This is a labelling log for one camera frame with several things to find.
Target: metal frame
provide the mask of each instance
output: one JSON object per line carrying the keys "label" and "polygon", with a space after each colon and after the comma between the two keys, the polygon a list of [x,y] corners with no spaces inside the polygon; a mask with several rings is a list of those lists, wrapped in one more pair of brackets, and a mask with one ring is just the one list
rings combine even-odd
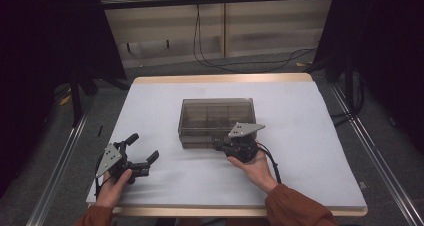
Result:
{"label": "metal frame", "polygon": [[43,225],[47,213],[49,212],[53,203],[54,197],[56,196],[56,192],[59,188],[60,182],[62,181],[63,175],[65,174],[66,167],[68,166],[74,148],[78,142],[82,130],[84,129],[85,122],[87,121],[87,115],[93,105],[93,102],[94,97],[90,97],[89,102],[85,108],[85,113],[82,115],[79,123],[72,129],[68,141],[63,148],[62,154],[57,161],[56,167],[54,168],[41,197],[38,199],[37,204],[29,217],[29,220],[26,224],[27,226]]}
{"label": "metal frame", "polygon": [[221,3],[246,3],[263,1],[283,1],[283,0],[125,0],[125,1],[105,1],[100,4],[71,5],[68,9],[129,9],[129,8],[149,8],[183,5],[201,4],[221,4]]}
{"label": "metal frame", "polygon": [[[346,96],[343,94],[342,89],[333,85],[332,90],[343,111],[348,113],[349,106],[345,102]],[[350,120],[350,123],[408,224],[411,226],[424,225],[424,221],[414,202],[399,183],[389,165],[387,165],[361,120],[355,116]]]}

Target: hand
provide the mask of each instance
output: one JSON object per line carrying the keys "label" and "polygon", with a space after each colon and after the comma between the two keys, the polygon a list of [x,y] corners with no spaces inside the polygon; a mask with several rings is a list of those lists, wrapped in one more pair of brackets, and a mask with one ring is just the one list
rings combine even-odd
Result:
{"label": "hand", "polygon": [[249,163],[242,163],[238,159],[230,156],[227,158],[237,168],[243,170],[249,180],[258,186],[260,189],[269,193],[277,185],[277,181],[272,177],[271,171],[269,170],[266,155],[262,151],[258,151],[256,157]]}
{"label": "hand", "polygon": [[131,174],[132,170],[127,169],[121,175],[119,180],[115,182],[115,179],[110,178],[110,173],[106,171],[103,175],[102,189],[100,190],[99,197],[97,197],[95,205],[114,209],[121,198],[122,189],[131,177]]}

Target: white tabletop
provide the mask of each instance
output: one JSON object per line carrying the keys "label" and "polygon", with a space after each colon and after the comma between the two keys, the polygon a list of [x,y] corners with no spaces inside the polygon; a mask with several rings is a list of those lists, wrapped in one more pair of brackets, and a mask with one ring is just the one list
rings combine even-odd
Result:
{"label": "white tabletop", "polygon": [[[178,123],[182,100],[188,98],[253,98],[256,122],[266,126],[257,139],[279,164],[283,183],[335,215],[366,213],[365,200],[313,81],[155,83],[144,79],[146,83],[137,79],[131,86],[110,142],[138,133],[140,139],[127,148],[129,160],[144,162],[154,150],[160,157],[150,176],[125,188],[117,209],[122,215],[228,216],[223,212],[229,209],[235,210],[231,216],[266,215],[266,194],[222,152],[182,148]],[[92,187],[87,202],[94,201]]]}

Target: wrist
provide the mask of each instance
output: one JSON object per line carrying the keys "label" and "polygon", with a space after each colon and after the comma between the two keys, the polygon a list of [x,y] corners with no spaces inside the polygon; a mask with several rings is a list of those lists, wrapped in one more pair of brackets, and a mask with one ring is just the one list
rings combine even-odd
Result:
{"label": "wrist", "polygon": [[109,208],[109,209],[114,209],[115,207],[113,207],[110,203],[107,202],[99,202],[97,201],[96,203],[94,203],[94,206],[99,206],[99,207],[103,207],[103,208]]}
{"label": "wrist", "polygon": [[274,178],[267,179],[259,185],[259,188],[261,188],[264,192],[267,194],[271,192],[275,187],[277,187],[278,183]]}

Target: brown sleeve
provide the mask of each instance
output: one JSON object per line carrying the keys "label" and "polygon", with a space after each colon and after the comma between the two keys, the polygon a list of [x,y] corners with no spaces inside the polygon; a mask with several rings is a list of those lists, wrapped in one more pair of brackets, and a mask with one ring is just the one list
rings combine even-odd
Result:
{"label": "brown sleeve", "polygon": [[75,226],[110,226],[112,222],[112,209],[100,206],[91,206]]}
{"label": "brown sleeve", "polygon": [[337,225],[326,207],[283,184],[268,194],[265,206],[272,226]]}

